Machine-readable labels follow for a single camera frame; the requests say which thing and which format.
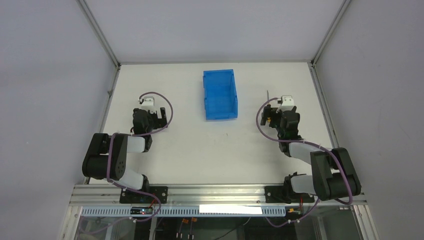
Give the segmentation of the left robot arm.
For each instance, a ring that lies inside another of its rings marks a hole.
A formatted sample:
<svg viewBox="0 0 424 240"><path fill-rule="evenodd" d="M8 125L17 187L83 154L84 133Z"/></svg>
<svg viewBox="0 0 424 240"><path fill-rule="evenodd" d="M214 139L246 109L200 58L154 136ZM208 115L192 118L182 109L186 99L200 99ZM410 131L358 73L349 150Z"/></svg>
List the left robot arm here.
<svg viewBox="0 0 424 240"><path fill-rule="evenodd" d="M152 133L168 123L166 109L135 108L133 110L134 135L127 133L95 133L92 136L82 163L82 173L87 178L105 180L123 189L133 189L151 194L148 177L127 167L127 155L147 153L153 143Z"/></svg>

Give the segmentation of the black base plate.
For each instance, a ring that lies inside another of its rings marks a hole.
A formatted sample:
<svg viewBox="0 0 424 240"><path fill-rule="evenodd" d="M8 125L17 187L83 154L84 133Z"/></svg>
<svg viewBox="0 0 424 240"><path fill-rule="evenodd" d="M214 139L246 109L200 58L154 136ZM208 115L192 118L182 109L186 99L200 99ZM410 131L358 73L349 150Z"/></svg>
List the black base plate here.
<svg viewBox="0 0 424 240"><path fill-rule="evenodd" d="M149 187L149 193L155 195L162 204L167 203L168 190L169 188L164 185ZM155 201L154 197L129 190L122 190L119 197L120 204L150 204L152 201Z"/></svg>
<svg viewBox="0 0 424 240"><path fill-rule="evenodd" d="M300 204L314 203L315 199L307 193L296 193L288 186L267 185L264 187L265 202L268 204L285 203Z"/></svg>

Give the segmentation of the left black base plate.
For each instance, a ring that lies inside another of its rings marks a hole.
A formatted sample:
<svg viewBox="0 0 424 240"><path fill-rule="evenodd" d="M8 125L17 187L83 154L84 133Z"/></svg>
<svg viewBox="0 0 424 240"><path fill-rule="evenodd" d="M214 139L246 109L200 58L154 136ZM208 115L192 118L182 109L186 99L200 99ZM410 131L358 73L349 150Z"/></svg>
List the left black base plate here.
<svg viewBox="0 0 424 240"><path fill-rule="evenodd" d="M155 195L162 204L167 203L168 190L169 188L164 185L149 187L149 193ZM120 204L150 204L152 201L155 201L154 197L129 190L122 190L119 197Z"/></svg>

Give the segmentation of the small electronics board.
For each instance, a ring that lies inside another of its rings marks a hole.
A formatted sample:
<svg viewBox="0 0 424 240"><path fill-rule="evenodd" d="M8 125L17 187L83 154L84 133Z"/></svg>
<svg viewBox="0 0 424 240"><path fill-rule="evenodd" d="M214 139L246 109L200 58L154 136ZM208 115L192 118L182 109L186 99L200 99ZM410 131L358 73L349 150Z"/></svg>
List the small electronics board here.
<svg viewBox="0 0 424 240"><path fill-rule="evenodd" d="M152 215L154 209L152 207L132 207L130 209L131 215Z"/></svg>

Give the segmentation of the black yellow screwdriver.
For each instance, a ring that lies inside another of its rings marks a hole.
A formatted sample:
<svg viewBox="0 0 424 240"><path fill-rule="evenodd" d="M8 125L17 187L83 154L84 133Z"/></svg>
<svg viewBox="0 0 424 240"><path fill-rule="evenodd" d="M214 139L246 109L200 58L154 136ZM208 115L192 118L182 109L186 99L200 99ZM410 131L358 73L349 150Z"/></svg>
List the black yellow screwdriver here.
<svg viewBox="0 0 424 240"><path fill-rule="evenodd" d="M271 102L267 103L267 105L264 108L264 111L266 112L264 113L264 115L266 116L266 121L270 124L273 117L273 108L272 108Z"/></svg>

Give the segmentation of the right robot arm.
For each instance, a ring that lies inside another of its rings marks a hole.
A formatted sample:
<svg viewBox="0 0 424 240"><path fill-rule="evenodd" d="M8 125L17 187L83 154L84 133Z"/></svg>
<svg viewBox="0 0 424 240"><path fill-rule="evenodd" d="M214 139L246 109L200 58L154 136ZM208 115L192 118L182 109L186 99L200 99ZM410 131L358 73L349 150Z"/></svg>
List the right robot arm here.
<svg viewBox="0 0 424 240"><path fill-rule="evenodd" d="M353 203L354 197L362 192L362 186L351 156L344 147L326 148L301 137L299 124L301 115L293 104L272 107L268 102L257 112L256 126L260 133L264 125L277 132L275 138L280 151L289 158L301 160L311 167L311 174L292 174L285 183L288 185L288 199L293 194L309 194L321 201L335 200L344 205Z"/></svg>

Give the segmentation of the aluminium front rail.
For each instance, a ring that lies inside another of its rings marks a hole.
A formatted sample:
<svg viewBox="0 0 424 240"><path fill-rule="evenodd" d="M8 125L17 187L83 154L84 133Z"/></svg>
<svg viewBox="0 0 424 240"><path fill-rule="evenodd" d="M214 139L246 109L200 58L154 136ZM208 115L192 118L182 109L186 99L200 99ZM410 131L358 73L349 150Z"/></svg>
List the aluminium front rail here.
<svg viewBox="0 0 424 240"><path fill-rule="evenodd" d="M234 205L283 205L266 203L265 186L280 184L151 184L168 187L167 203L163 206L198 206L203 204ZM75 185L71 194L71 206L119 206L122 189L109 184ZM147 204L130 204L142 206Z"/></svg>

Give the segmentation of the blue plastic bin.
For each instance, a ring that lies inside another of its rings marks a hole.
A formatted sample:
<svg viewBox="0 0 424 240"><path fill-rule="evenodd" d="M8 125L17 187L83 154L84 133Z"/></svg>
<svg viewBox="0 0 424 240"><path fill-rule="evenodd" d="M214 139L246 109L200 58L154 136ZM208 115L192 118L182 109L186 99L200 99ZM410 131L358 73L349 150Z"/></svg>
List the blue plastic bin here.
<svg viewBox="0 0 424 240"><path fill-rule="evenodd" d="M204 110L208 121L238 117L238 96L233 69L203 72Z"/></svg>

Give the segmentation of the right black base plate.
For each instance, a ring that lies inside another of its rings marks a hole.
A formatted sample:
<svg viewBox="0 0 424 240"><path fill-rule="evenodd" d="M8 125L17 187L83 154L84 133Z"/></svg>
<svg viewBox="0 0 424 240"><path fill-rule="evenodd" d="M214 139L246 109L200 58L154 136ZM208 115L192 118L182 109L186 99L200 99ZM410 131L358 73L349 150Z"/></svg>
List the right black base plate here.
<svg viewBox="0 0 424 240"><path fill-rule="evenodd" d="M264 187L265 202L268 204L285 203L300 204L314 203L315 199L307 193L296 193L288 186L267 185Z"/></svg>

